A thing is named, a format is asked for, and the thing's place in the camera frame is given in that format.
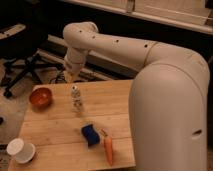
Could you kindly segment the white tapered gripper body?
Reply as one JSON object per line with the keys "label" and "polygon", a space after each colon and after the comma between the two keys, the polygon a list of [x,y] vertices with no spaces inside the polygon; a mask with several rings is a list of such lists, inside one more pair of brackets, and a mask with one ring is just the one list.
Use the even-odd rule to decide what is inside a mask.
{"label": "white tapered gripper body", "polygon": [[81,66],[79,64],[74,64],[74,63],[64,63],[65,71],[65,79],[68,83],[73,83],[81,70]]}

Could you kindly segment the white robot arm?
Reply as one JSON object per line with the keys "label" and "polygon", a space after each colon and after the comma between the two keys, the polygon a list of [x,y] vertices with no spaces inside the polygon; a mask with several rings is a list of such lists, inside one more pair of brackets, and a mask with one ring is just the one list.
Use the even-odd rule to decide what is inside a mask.
{"label": "white robot arm", "polygon": [[136,171],[207,171],[210,71],[196,51],[101,34],[93,22],[64,27],[66,70],[76,76],[89,52],[138,72],[129,94]]}

